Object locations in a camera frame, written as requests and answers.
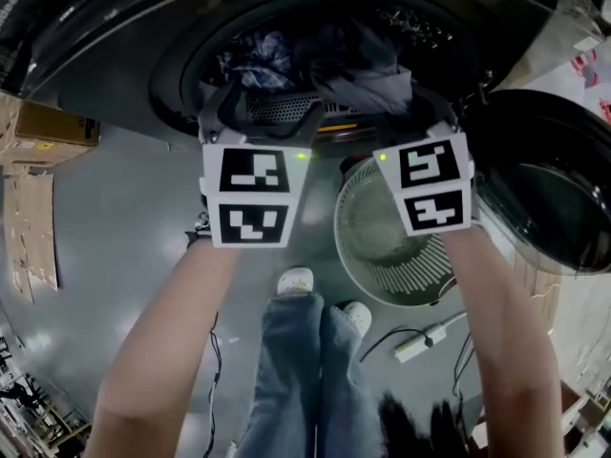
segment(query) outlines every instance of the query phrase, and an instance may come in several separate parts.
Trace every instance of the concrete floor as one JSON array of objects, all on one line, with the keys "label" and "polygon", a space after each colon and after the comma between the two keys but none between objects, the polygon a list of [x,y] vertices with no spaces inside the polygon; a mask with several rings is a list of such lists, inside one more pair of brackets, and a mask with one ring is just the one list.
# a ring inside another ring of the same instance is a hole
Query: concrete floor
[{"label": "concrete floor", "polygon": [[[215,400],[215,457],[224,456],[228,442],[241,437],[259,351],[260,315],[286,268],[310,266],[316,288],[329,303],[360,300],[369,306],[373,326],[365,348],[396,325],[423,328],[462,309],[456,289],[435,307],[397,309],[370,299],[350,281],[332,232],[341,183],[338,163],[312,162],[288,248],[242,255],[218,325],[223,371]],[[200,168],[197,151],[168,151],[165,143],[149,137],[104,128],[96,150],[55,169],[55,243],[63,288],[55,293],[34,284],[31,305],[18,299],[0,270],[0,300],[25,344],[22,365],[65,390],[89,416],[121,342],[184,252],[183,232],[192,228],[200,211]],[[4,249],[0,254],[5,256]],[[365,362],[372,387],[376,393],[392,391],[418,421],[426,422],[432,403],[455,402],[452,372],[467,330],[466,321],[459,321],[443,343],[403,365],[390,349],[404,338],[393,337]],[[207,393],[215,366],[208,348],[180,438],[180,458],[200,458],[205,449]],[[466,399],[473,398],[476,415],[481,403],[474,359],[461,384]]]}]

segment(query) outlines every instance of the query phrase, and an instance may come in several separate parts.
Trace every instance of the laundry basket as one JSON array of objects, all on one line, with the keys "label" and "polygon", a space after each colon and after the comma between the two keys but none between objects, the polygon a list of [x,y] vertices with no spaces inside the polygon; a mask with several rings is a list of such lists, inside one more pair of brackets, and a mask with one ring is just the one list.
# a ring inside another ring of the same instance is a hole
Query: laundry basket
[{"label": "laundry basket", "polygon": [[453,280],[437,235],[408,237],[373,158],[348,172],[335,206],[335,243],[352,280],[379,302],[435,303]]}]

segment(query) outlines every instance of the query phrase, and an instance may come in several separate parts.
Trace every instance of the white sneaker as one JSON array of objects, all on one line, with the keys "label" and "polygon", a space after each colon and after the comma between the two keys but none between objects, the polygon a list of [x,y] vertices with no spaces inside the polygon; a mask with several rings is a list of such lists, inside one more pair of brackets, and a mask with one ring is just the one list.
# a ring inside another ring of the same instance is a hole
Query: white sneaker
[{"label": "white sneaker", "polygon": [[344,308],[343,312],[357,328],[361,338],[364,338],[371,327],[371,321],[373,319],[368,307],[364,303],[351,302]]},{"label": "white sneaker", "polygon": [[308,293],[314,289],[314,274],[309,268],[299,266],[283,273],[278,280],[276,296],[287,294]]}]

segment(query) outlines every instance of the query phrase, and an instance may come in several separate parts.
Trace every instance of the power adapter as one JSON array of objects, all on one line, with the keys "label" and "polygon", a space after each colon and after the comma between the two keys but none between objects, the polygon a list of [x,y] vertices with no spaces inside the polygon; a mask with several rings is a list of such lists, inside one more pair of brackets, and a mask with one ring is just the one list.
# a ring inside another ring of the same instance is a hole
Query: power adapter
[{"label": "power adapter", "polygon": [[446,339],[446,325],[436,324],[425,331],[425,335],[419,335],[394,349],[394,357],[399,362],[404,363],[411,360],[414,356],[424,353],[430,347],[435,346],[440,341]]}]

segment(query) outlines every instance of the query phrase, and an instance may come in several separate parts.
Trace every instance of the cardboard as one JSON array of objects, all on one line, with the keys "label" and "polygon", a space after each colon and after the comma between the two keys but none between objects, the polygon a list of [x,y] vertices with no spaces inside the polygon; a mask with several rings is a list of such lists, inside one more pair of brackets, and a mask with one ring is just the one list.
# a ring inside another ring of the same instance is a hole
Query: cardboard
[{"label": "cardboard", "polygon": [[90,151],[99,122],[0,94],[0,164],[50,167]]},{"label": "cardboard", "polygon": [[30,275],[57,290],[53,238],[53,175],[8,167],[4,181],[7,254],[15,288],[33,302]]}]

